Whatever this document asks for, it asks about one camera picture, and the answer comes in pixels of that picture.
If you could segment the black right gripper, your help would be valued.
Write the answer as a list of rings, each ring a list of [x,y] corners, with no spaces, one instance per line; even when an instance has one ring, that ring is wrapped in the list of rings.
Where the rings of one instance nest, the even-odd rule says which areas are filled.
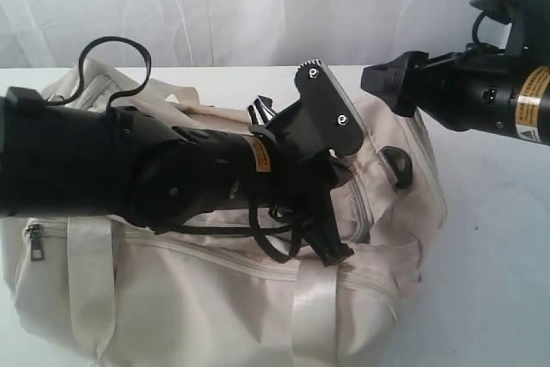
[[[451,131],[513,133],[522,79],[520,60],[504,54],[451,53],[419,61],[419,52],[410,51],[364,67],[360,88],[401,117],[420,107]]]

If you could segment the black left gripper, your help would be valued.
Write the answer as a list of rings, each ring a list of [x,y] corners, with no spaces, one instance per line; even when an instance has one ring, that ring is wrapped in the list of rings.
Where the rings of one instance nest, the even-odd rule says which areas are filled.
[[[337,266],[353,250],[340,239],[331,191],[351,179],[342,156],[321,141],[300,101],[276,112],[272,99],[257,96],[247,108],[249,130],[273,146],[274,194],[267,200],[276,220],[292,229],[302,227],[302,238],[323,266]]]

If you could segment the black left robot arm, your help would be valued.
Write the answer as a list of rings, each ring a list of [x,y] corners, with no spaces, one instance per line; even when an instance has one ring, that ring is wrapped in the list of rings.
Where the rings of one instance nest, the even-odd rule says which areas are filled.
[[[102,113],[63,107],[33,89],[1,100],[3,217],[114,215],[157,234],[192,232],[204,213],[244,210],[244,229],[272,259],[289,257],[266,238],[266,208],[322,263],[352,250],[339,236],[331,191],[351,178],[297,101],[248,134],[168,126],[136,107]]]

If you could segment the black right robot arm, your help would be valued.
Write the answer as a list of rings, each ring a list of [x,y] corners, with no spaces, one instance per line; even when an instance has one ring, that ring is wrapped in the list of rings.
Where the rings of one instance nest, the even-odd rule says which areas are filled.
[[[402,117],[424,110],[455,132],[549,143],[549,0],[468,0],[462,52],[410,51],[364,68],[360,87]]]

